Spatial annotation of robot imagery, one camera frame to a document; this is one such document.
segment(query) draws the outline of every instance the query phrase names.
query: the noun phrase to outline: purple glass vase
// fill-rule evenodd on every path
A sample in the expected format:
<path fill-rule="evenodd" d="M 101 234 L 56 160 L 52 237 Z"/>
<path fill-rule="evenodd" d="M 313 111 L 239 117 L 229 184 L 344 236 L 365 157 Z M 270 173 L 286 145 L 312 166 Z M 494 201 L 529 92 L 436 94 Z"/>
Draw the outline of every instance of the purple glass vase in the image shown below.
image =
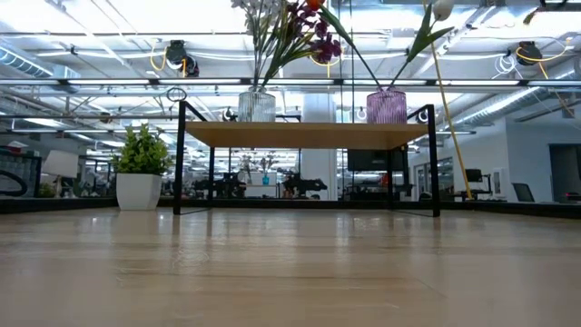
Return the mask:
<path fill-rule="evenodd" d="M 407 122 L 408 103 L 405 93 L 389 88 L 368 95 L 368 124 L 406 124 Z"/>

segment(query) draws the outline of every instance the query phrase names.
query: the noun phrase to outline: white planter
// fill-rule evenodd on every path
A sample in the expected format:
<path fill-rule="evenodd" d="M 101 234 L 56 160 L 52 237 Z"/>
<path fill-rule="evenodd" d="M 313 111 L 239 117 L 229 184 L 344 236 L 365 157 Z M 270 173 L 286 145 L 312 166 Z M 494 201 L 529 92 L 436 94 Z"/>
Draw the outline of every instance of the white planter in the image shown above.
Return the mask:
<path fill-rule="evenodd" d="M 154 210 L 161 190 L 162 177 L 159 175 L 117 174 L 117 202 L 121 210 Z"/>

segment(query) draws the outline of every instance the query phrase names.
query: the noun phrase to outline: duct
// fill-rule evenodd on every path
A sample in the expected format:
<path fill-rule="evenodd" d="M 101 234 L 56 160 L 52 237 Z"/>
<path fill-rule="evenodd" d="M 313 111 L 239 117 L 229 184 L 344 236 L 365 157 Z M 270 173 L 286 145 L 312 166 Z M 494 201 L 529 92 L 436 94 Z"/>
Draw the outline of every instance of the duct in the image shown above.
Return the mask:
<path fill-rule="evenodd" d="M 0 63 L 11 66 L 32 77 L 49 78 L 53 76 L 53 72 L 46 68 L 46 64 L 31 59 L 29 54 L 2 40 L 0 40 Z"/>
<path fill-rule="evenodd" d="M 580 79 L 580 59 L 580 56 L 574 58 L 573 65 L 571 65 L 571 61 L 566 61 L 558 65 L 554 69 L 551 69 L 551 74 L 557 80 Z M 519 90 L 512 94 L 496 95 L 466 111 L 454 124 L 490 124 L 502 116 L 512 114 L 531 104 L 537 103 L 539 100 L 546 100 L 550 96 L 551 93 L 548 88 L 538 86 Z"/>
<path fill-rule="evenodd" d="M 13 67 L 24 74 L 37 78 L 80 78 L 81 75 L 67 66 L 61 64 L 48 64 L 15 46 L 0 40 L 0 64 Z M 57 91 L 65 91 L 69 94 L 78 91 L 78 87 L 70 85 L 51 86 Z"/>

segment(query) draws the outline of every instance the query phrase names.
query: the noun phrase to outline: ribbed vase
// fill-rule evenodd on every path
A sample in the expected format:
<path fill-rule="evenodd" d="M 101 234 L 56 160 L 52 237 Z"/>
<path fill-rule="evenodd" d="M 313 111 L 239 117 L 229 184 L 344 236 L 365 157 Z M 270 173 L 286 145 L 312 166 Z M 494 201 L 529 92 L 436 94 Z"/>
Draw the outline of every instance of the ribbed vase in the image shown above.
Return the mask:
<path fill-rule="evenodd" d="M 274 123 L 276 98 L 267 94 L 264 87 L 253 86 L 238 96 L 238 121 Z"/>
<path fill-rule="evenodd" d="M 406 94 L 389 88 L 368 95 L 367 122 L 369 124 L 406 124 L 408 122 Z"/>

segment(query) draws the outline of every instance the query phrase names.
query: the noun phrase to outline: clear glass vase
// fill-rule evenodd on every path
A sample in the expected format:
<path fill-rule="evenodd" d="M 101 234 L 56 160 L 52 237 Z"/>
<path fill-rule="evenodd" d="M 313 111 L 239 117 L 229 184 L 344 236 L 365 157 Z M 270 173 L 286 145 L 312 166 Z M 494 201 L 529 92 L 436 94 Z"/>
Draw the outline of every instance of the clear glass vase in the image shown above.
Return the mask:
<path fill-rule="evenodd" d="M 251 87 L 238 96 L 238 121 L 274 123 L 276 120 L 276 98 L 267 94 L 260 86 Z"/>

